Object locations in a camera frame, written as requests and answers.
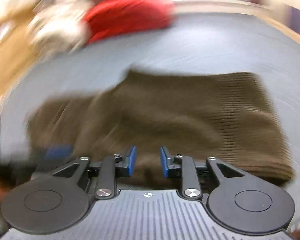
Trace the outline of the white folded blanket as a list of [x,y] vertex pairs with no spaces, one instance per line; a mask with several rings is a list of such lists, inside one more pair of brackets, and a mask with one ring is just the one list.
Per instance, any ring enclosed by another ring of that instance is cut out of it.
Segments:
[[30,44],[41,57],[73,52],[91,37],[83,17],[93,7],[91,1],[55,3],[37,12],[27,27]]

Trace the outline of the red folded quilt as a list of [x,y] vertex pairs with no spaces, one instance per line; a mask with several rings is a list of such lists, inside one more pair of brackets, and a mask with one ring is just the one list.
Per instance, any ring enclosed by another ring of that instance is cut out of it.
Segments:
[[174,22],[172,0],[104,0],[90,9],[83,21],[94,43],[105,38],[167,28]]

